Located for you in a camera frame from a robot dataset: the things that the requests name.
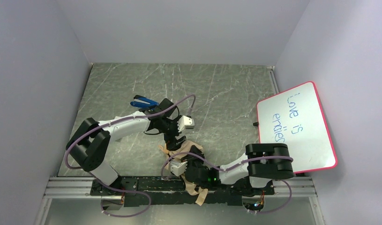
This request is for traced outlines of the beige folding umbrella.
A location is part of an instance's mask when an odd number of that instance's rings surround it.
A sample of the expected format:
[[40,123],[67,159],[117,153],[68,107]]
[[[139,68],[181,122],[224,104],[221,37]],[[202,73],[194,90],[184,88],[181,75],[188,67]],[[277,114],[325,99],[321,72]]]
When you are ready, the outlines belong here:
[[[196,144],[193,141],[189,141],[189,140],[184,141],[184,143],[181,145],[181,147],[177,150],[174,150],[174,151],[169,151],[167,149],[166,144],[164,146],[158,145],[158,148],[164,154],[167,155],[166,160],[168,160],[170,157],[172,158],[169,162],[167,162],[166,165],[163,166],[163,169],[171,171],[171,166],[169,165],[171,162],[180,163],[180,160],[184,159],[185,156],[191,156],[188,153],[191,152],[192,147],[196,147],[196,150],[200,150],[201,153],[203,153],[203,147],[201,145]],[[192,196],[196,195],[197,199],[196,199],[195,203],[202,206],[206,197],[207,197],[208,189],[199,187],[198,190],[196,190],[195,188],[197,187],[197,185],[186,179],[185,169],[183,170],[182,174],[175,173],[174,175],[182,178],[182,180],[185,183],[185,190],[188,192],[189,195],[192,195]]]

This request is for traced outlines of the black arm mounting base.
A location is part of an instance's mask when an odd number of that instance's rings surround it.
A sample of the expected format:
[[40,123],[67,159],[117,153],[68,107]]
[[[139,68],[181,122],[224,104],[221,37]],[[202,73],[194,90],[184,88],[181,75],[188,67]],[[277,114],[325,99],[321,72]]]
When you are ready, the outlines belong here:
[[[116,185],[117,189],[145,192],[151,197],[152,205],[181,205],[195,204],[197,195],[190,195],[186,191],[186,185],[182,178],[172,177],[164,180],[161,177],[153,176],[123,176],[121,186]],[[273,195],[273,182],[269,181],[263,188],[252,188],[249,178],[242,178],[233,185],[218,185],[208,190],[204,200],[205,204],[226,204],[228,206],[242,206],[242,198],[256,197],[262,195]],[[113,198],[114,196],[124,197],[124,207],[138,207],[148,205],[149,200],[146,196],[137,193],[121,193],[110,190],[93,180],[91,196],[99,196],[103,199]]]

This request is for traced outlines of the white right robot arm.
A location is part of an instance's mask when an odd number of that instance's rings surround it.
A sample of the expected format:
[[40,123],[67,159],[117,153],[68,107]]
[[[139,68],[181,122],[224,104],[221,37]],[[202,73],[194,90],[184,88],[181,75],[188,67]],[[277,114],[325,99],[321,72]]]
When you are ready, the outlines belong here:
[[193,145],[182,158],[187,163],[185,179],[202,188],[233,186],[239,180],[249,181],[251,188],[263,188],[270,180],[294,177],[293,158],[284,143],[253,143],[235,161],[221,166],[208,163],[201,151]]

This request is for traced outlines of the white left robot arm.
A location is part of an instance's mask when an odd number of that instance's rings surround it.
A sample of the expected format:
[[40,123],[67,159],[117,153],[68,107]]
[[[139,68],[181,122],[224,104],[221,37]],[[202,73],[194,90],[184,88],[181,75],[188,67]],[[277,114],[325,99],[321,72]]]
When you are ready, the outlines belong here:
[[131,102],[138,111],[113,120],[96,121],[85,119],[66,146],[65,157],[71,156],[80,169],[89,172],[103,184],[122,189],[122,177],[105,161],[110,143],[125,136],[156,129],[164,135],[168,150],[177,150],[186,137],[179,137],[186,128],[193,128],[194,120],[188,115],[171,115],[178,107],[165,98],[161,103],[150,101],[139,95]]

